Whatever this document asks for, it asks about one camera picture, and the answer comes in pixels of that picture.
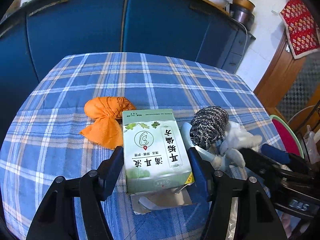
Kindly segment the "red bucket green rim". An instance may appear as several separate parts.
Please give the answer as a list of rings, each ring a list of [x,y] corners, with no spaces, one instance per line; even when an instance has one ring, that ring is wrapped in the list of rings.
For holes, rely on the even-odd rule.
[[[295,154],[304,159],[301,144],[288,124],[277,115],[270,115],[270,119],[283,142],[286,152]]]

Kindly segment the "dark rice cooker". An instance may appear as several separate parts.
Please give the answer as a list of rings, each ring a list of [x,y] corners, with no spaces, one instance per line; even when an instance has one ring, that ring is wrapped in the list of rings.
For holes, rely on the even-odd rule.
[[[255,20],[252,12],[240,5],[232,3],[229,5],[229,13],[231,18],[243,24],[248,31],[251,31]]]

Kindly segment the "small green ear-drop box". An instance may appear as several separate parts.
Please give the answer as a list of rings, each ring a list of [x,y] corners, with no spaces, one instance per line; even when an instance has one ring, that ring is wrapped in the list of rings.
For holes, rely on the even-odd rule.
[[[135,214],[192,204],[189,158],[172,109],[124,111],[126,192]]]

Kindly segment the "blue kitchen cabinets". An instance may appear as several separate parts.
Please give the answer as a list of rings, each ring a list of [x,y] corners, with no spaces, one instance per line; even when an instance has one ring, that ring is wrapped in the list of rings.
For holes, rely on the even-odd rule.
[[[254,39],[207,0],[32,0],[1,21],[1,136],[67,55],[146,53],[235,73]]]

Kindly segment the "brown inner pot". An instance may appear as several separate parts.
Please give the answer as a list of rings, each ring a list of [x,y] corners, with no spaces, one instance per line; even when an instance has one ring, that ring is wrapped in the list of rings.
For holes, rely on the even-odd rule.
[[[252,3],[250,0],[233,0],[233,4],[236,4],[238,6],[241,6],[250,12],[253,12],[255,9],[254,3]]]

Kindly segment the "orange cloth bundle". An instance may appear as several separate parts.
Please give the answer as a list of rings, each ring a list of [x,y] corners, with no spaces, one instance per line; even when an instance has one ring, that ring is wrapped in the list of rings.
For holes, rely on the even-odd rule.
[[[81,130],[80,134],[88,141],[110,150],[123,146],[123,132],[118,120],[124,111],[135,109],[134,104],[125,97],[93,98],[86,102],[84,112],[94,123]]]

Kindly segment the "clear plastic bag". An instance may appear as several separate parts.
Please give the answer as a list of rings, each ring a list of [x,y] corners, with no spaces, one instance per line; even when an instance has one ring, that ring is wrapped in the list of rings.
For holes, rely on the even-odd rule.
[[[311,130],[310,125],[307,125],[307,132],[303,137],[305,145],[305,159],[310,164],[319,162],[319,152],[317,150],[317,142],[319,142],[319,131],[317,133]]]

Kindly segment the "white cloth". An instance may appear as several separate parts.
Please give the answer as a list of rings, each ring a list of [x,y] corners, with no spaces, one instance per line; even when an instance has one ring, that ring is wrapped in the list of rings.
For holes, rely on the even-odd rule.
[[[226,126],[223,142],[220,145],[220,155],[212,162],[216,169],[225,171],[229,165],[244,168],[246,163],[240,149],[249,148],[258,150],[262,136],[252,135],[239,123],[229,121]]]

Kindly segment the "red patterned quilted cloth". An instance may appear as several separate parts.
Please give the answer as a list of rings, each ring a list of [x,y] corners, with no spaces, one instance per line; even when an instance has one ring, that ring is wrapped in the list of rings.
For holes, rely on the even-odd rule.
[[[302,0],[288,0],[279,16],[295,60],[319,52],[319,27]]]

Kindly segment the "steel wool scrubber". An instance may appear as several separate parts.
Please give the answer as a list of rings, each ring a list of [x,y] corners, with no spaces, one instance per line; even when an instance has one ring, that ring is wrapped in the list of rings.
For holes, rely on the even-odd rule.
[[[190,138],[194,145],[208,150],[221,140],[229,122],[229,115],[220,106],[207,106],[195,113],[191,120]]]

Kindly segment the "wooden door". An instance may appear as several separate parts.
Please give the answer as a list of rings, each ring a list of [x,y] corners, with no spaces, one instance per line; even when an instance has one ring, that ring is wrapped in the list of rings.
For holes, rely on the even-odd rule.
[[[297,133],[319,129],[319,53],[295,60],[282,35],[267,71],[254,90],[268,114]]]

